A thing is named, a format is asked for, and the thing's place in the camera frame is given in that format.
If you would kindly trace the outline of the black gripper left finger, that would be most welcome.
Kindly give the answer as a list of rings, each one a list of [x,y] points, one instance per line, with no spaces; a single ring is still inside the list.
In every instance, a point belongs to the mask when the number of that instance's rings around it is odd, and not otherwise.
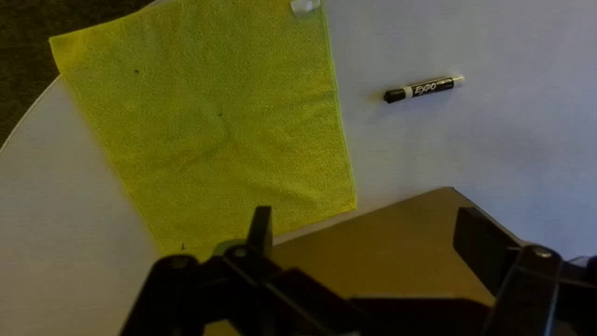
[[[247,245],[264,257],[269,257],[271,249],[273,249],[271,217],[273,217],[273,208],[260,206],[254,212],[253,225],[251,225],[249,238],[247,238]]]

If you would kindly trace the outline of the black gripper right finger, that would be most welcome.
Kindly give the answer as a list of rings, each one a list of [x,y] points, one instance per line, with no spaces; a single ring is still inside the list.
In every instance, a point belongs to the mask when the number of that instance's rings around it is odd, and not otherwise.
[[[478,208],[461,208],[454,251],[491,294],[499,294],[521,244]]]

